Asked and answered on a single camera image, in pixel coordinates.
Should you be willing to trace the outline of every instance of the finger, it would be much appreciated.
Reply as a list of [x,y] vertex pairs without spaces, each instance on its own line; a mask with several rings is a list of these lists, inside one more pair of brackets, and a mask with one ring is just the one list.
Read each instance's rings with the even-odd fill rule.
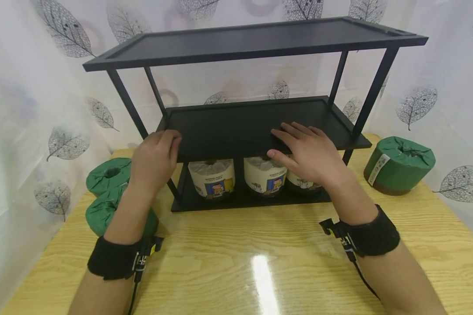
[[268,152],[266,152],[266,155],[268,155],[270,159],[274,160],[282,166],[286,166],[290,170],[294,170],[298,167],[298,164],[295,160],[291,159],[289,156],[285,155],[279,150],[268,150]]
[[298,129],[294,128],[293,126],[289,125],[288,123],[281,123],[280,126],[289,134],[293,135],[296,139],[302,139],[305,137],[303,132],[300,132]]
[[300,132],[303,132],[305,135],[315,136],[315,133],[312,130],[310,130],[307,127],[301,125],[300,123],[293,122],[293,123],[291,123],[291,126],[298,129]]
[[277,129],[272,129],[271,130],[272,135],[276,136],[280,140],[282,140],[283,143],[286,144],[286,146],[289,146],[289,148],[294,144],[296,141],[296,138],[291,136],[289,133],[284,132],[282,130],[277,130]]
[[161,136],[161,139],[159,140],[158,146],[169,152],[172,146],[173,139],[177,137],[180,137],[180,132],[178,132],[177,130],[165,130],[165,132]]
[[320,136],[320,137],[325,137],[326,136],[326,134],[322,130],[320,130],[319,128],[309,126],[308,129],[312,130],[317,136]]
[[149,136],[147,136],[143,143],[154,143],[157,144],[159,142],[159,139],[161,139],[161,136],[163,135],[164,131],[158,131],[156,133],[151,133]]
[[176,137],[172,142],[172,147],[170,148],[170,165],[173,168],[177,165],[177,155],[179,154],[179,145],[181,140],[181,137]]

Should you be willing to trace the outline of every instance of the black wrist strap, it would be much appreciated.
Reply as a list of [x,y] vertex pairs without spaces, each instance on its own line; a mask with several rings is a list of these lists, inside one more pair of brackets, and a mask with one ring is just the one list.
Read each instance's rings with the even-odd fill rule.
[[89,258],[88,270],[104,280],[129,279],[134,274],[139,252],[140,242],[120,245],[100,236]]
[[384,255],[399,244],[400,237],[396,226],[379,205],[375,206],[378,209],[378,215],[368,224],[348,225],[340,221],[350,237],[354,251],[361,257]]

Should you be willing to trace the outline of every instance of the green cloth cover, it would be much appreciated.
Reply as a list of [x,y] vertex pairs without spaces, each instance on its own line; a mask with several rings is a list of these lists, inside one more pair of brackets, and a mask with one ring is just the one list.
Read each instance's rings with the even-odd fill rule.
[[86,178],[86,187],[95,196],[130,180],[131,159],[115,158],[97,166]]
[[373,186],[395,191],[409,191],[433,168],[436,159],[433,151],[398,136],[380,140],[364,170],[368,179],[380,156],[390,160],[378,173]]
[[[117,205],[119,205],[121,195],[126,189],[126,186],[127,185],[123,185],[109,189],[91,203],[86,210],[86,221],[96,235],[102,236],[103,233],[105,233],[105,230],[114,216],[114,212],[117,210]],[[143,237],[148,238],[154,235],[157,227],[158,218],[151,209],[147,216]]]

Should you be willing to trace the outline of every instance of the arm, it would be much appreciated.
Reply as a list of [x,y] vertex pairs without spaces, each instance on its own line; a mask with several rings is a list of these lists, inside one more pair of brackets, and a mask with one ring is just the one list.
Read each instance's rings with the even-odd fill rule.
[[[282,123],[282,128],[285,132],[273,129],[272,133],[289,146],[293,158],[269,150],[270,158],[300,178],[322,185],[340,219],[349,225],[369,223],[376,218],[376,206],[326,134],[294,122],[292,126]],[[389,314],[446,314],[426,274],[403,242],[385,255],[358,257],[357,261]]]
[[[107,241],[131,245],[141,239],[151,202],[176,169],[180,140],[174,130],[151,133],[135,150],[130,184],[103,236]],[[123,315],[132,287],[133,277],[104,281],[86,271],[68,315]]]

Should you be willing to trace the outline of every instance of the black metal shelf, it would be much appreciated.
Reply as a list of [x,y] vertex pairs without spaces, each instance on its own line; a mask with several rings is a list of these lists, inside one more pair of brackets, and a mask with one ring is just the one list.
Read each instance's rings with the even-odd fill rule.
[[[324,190],[302,195],[287,188],[273,198],[254,196],[244,181],[243,159],[264,156],[269,149],[290,153],[271,135],[281,122],[298,122],[323,130],[349,163],[354,149],[369,148],[361,135],[380,88],[400,47],[422,46],[428,38],[350,17],[140,34],[83,64],[87,72],[106,70],[141,137],[149,132],[131,101],[117,69],[143,67],[163,115],[158,130],[177,129],[183,136],[179,162],[184,162],[173,212],[328,202]],[[350,50],[386,49],[355,125],[334,105]],[[311,53],[342,52],[329,97],[302,97],[230,104],[165,108],[151,72],[153,66],[205,63]],[[210,202],[196,192],[187,162],[233,159],[235,190],[225,200]]]
[[327,96],[315,96],[168,108],[166,129],[183,136],[179,162],[264,156],[269,149],[289,154],[290,149],[270,133],[282,122],[315,126],[339,150],[371,147],[363,135],[352,136],[353,124],[327,102]]
[[140,34],[86,71],[424,45],[427,37],[350,17]]
[[234,192],[226,199],[216,201],[207,201],[202,196],[198,195],[196,189],[194,189],[193,180],[191,179],[189,170],[187,169],[187,163],[184,163],[180,173],[179,183],[177,184],[180,199],[175,199],[173,201],[171,211],[184,212],[331,201],[329,195],[323,189],[319,190],[319,192],[313,193],[312,195],[304,195],[299,192],[294,192],[287,187],[282,187],[279,194],[274,197],[257,196],[257,193],[252,192],[245,182],[243,159],[234,159],[233,162],[235,169]]

